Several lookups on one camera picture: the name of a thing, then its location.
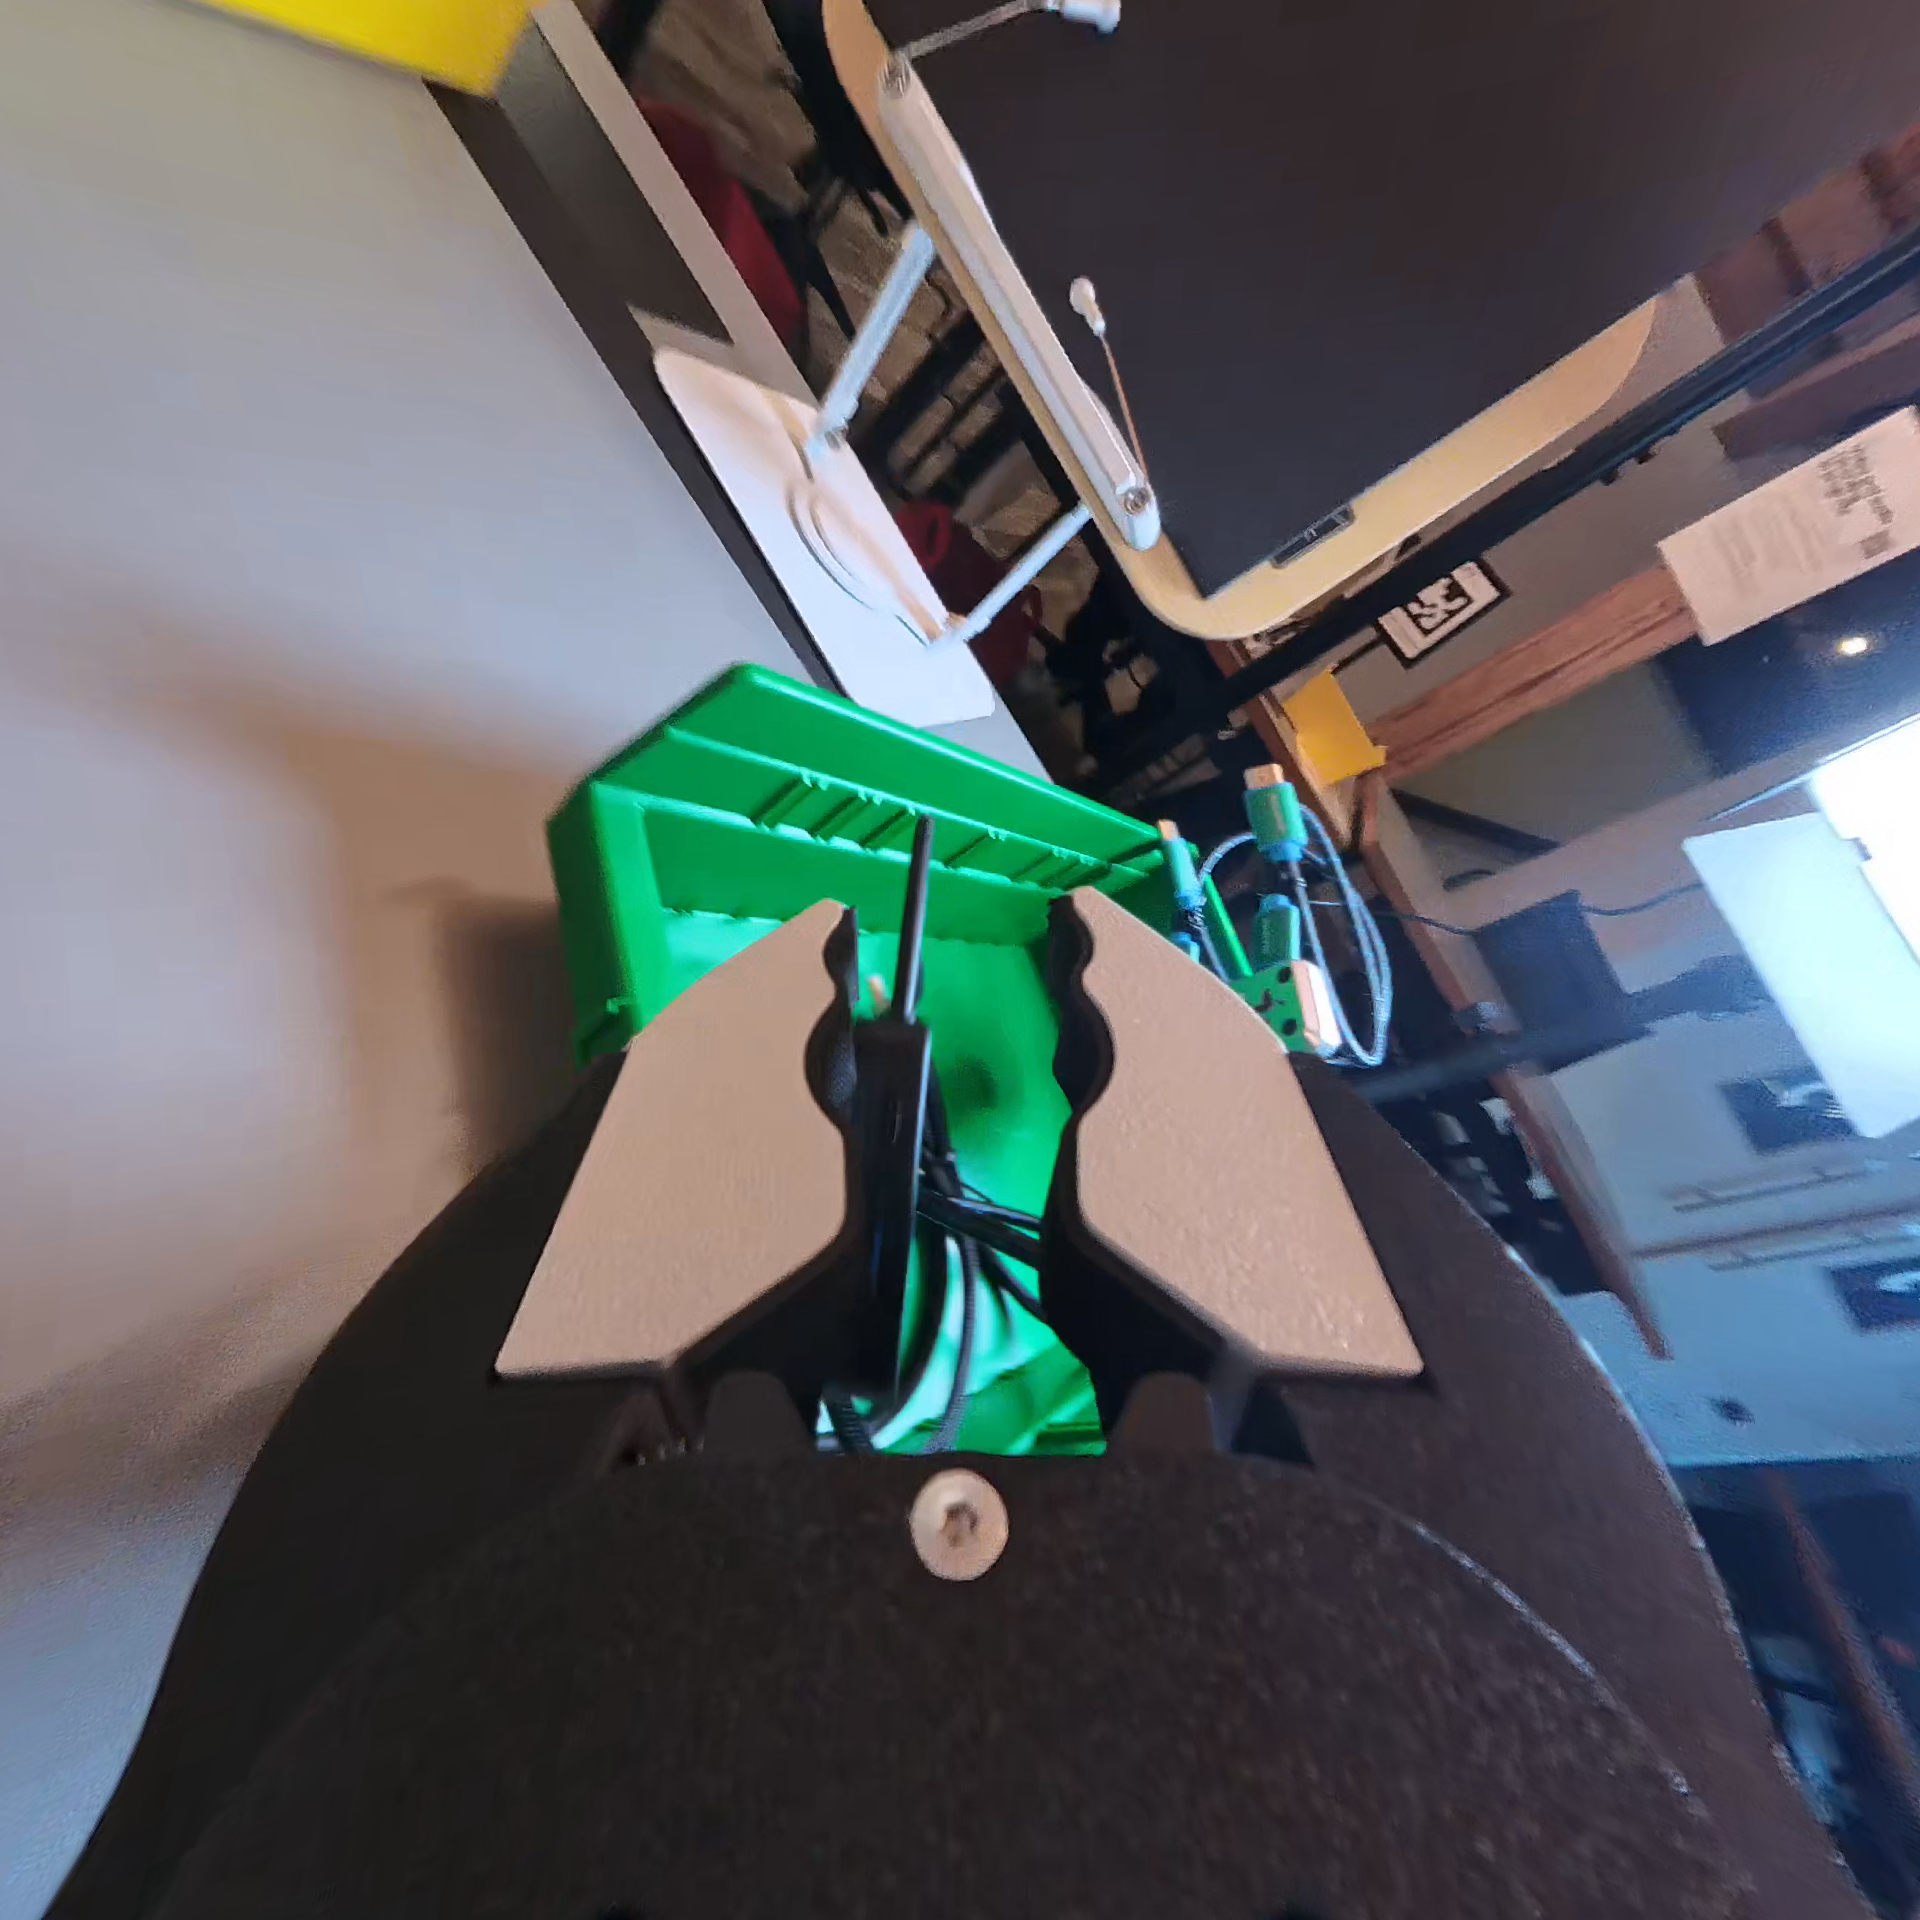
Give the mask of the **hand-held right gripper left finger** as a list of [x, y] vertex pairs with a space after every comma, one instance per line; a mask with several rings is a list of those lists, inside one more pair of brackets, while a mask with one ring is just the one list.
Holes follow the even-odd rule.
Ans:
[[826, 898], [630, 1045], [497, 1350], [504, 1378], [694, 1370], [768, 1335], [842, 1375], [872, 1313], [851, 1040], [852, 908]]

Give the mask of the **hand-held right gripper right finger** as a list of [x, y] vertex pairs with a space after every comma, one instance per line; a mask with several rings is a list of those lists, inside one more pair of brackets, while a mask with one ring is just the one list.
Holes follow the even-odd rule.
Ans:
[[1093, 1378], [1414, 1378], [1417, 1341], [1291, 1055], [1114, 898], [1050, 912], [1046, 1321]]

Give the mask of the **black USB hub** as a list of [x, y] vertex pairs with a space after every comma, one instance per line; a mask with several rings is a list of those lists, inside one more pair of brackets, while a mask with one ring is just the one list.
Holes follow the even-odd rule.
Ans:
[[944, 1242], [942, 1279], [958, 1279], [960, 1330], [952, 1383], [926, 1450], [955, 1450], [972, 1381], [978, 1296], [995, 1286], [1030, 1313], [1043, 1313], [1034, 1286], [1008, 1261], [1040, 1264], [1037, 1225], [974, 1194], [958, 1175], [944, 1104], [933, 1071], [931, 1033], [921, 1018], [923, 941], [934, 823], [914, 817], [897, 943], [894, 991], [885, 1010], [852, 1033], [856, 1175], [861, 1222], [856, 1229], [856, 1370], [822, 1391], [828, 1420], [848, 1454], [876, 1450], [874, 1420], [858, 1412], [872, 1394], [890, 1407], [913, 1396], [898, 1383], [900, 1316], [907, 1269], [921, 1232]]

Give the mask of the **green plastic bin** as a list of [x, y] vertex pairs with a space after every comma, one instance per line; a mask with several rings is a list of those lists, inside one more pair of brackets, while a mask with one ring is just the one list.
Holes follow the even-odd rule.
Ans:
[[914, 817], [934, 823], [920, 1015], [968, 1188], [1036, 1216], [1068, 1124], [1050, 910], [1094, 889], [1168, 937], [1158, 839], [1117, 810], [741, 665], [593, 773], [546, 826], [573, 1040], [612, 1062], [704, 974], [833, 898], [852, 1021], [897, 968]]

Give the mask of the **yellow plastic bin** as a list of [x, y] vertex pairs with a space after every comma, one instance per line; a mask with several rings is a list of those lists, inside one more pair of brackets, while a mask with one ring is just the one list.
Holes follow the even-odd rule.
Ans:
[[332, 52], [486, 97], [536, 1], [206, 1]]

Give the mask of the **black and white marker tag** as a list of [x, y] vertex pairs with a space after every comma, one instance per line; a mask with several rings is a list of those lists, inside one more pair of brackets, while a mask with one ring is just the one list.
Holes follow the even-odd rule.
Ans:
[[1489, 559], [1464, 559], [1384, 610], [1377, 630], [1392, 655], [1412, 666], [1509, 598], [1510, 589]]

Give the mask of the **bright white panel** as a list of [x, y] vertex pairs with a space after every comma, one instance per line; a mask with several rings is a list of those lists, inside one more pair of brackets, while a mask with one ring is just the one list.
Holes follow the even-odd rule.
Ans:
[[1726, 807], [1704, 890], [1864, 1137], [1918, 1118], [1918, 720]]

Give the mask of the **red bag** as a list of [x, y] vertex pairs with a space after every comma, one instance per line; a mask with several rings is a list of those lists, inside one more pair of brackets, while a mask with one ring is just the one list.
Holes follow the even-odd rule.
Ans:
[[[923, 566], [931, 585], [939, 592], [953, 615], [972, 615], [982, 602], [1011, 561], [997, 559], [977, 535], [938, 500], [898, 500], [894, 505], [897, 528]], [[1027, 666], [1028, 648], [1043, 622], [1043, 592], [1027, 582], [997, 613], [969, 646], [997, 688], [1012, 684]]]
[[707, 121], [644, 94], [633, 97], [782, 348], [803, 361], [810, 349], [810, 301], [788, 220], [730, 172]]

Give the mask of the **white board stand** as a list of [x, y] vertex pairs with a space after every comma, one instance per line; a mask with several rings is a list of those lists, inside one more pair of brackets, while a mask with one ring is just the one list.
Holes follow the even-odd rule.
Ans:
[[[974, 639], [1097, 511], [1134, 551], [1161, 538], [1161, 503], [1129, 409], [1112, 414], [1076, 369], [921, 77], [923, 60], [988, 22], [978, 16], [913, 38], [880, 66], [880, 127], [920, 189], [923, 216], [902, 229], [894, 265], [821, 401], [792, 400], [678, 349], [656, 351], [666, 396], [837, 685], [856, 704], [921, 728], [992, 713]], [[848, 444], [867, 381], [934, 262], [964, 286], [974, 316], [997, 326], [1001, 361], [1037, 384], [1043, 417], [1062, 429], [1089, 480], [969, 610], [944, 602]]]

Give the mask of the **white paper sign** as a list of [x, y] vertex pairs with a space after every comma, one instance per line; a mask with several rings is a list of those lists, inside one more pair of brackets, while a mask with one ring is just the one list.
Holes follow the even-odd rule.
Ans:
[[1904, 407], [1659, 544], [1704, 644], [1741, 636], [1918, 546], [1918, 414]]

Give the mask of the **white tethered peg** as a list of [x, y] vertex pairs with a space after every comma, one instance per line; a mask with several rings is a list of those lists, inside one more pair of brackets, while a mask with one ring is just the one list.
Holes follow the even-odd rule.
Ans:
[[890, 52], [888, 64], [913, 66], [920, 60], [974, 40], [1027, 16], [1059, 16], [1073, 25], [1091, 28], [1093, 32], [1107, 36], [1120, 25], [1120, 1], [1000, 1], [969, 18], [897, 46]]
[[1144, 449], [1144, 444], [1141, 444], [1136, 414], [1134, 414], [1134, 407], [1131, 407], [1129, 396], [1124, 391], [1124, 384], [1123, 384], [1123, 377], [1120, 377], [1117, 353], [1115, 353], [1114, 337], [1112, 337], [1112, 326], [1109, 326], [1107, 312], [1105, 312], [1105, 308], [1097, 300], [1097, 287], [1094, 287], [1091, 277], [1076, 277], [1073, 280], [1070, 306], [1080, 316], [1080, 319], [1089, 326], [1089, 332], [1094, 336], [1094, 341], [1100, 342], [1100, 349], [1102, 349], [1102, 357], [1107, 361], [1109, 377], [1112, 377], [1112, 391], [1114, 391], [1114, 398], [1120, 407], [1120, 428], [1124, 432], [1126, 445], [1129, 445], [1131, 457], [1134, 457], [1134, 469], [1139, 472], [1139, 484], [1141, 484], [1144, 492], [1150, 494], [1152, 492], [1150, 471], [1148, 471], [1148, 464], [1146, 464], [1146, 449]]

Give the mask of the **black board with wooden rim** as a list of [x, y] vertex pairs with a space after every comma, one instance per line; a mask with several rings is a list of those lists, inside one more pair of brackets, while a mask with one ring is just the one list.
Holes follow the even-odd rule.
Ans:
[[1091, 278], [1158, 541], [1102, 500], [923, 181], [897, 47], [986, 5], [822, 5], [834, 74], [1129, 585], [1237, 639], [1611, 401], [1649, 303], [1915, 122], [1915, 5], [1036, 9], [909, 70], [1085, 380]]

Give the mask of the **yellow plastic bracket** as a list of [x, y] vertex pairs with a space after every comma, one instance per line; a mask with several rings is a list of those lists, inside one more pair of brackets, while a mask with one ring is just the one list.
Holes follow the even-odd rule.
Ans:
[[1370, 736], [1334, 672], [1296, 685], [1281, 709], [1312, 781], [1334, 786], [1385, 766], [1385, 748]]

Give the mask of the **black metal frame bar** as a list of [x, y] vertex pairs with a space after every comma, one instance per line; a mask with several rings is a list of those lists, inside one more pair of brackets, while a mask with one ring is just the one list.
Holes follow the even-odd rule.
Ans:
[[1406, 602], [1430, 575], [1490, 552], [1589, 489], [1609, 484], [1625, 465], [1641, 464], [1694, 421], [1749, 388], [1870, 306], [1901, 293], [1918, 273], [1918, 231], [1909, 231], [1838, 278], [1796, 297], [1738, 342], [1722, 348], [1698, 368], [1630, 407], [1618, 421], [1578, 444], [1563, 458], [1526, 476], [1509, 492], [1422, 541], [1380, 578], [1346, 593], [1273, 653], [1234, 670], [1201, 709], [1198, 728], [1221, 732], [1237, 713], [1290, 676], [1323, 663], [1340, 641], [1385, 624], [1385, 613]]

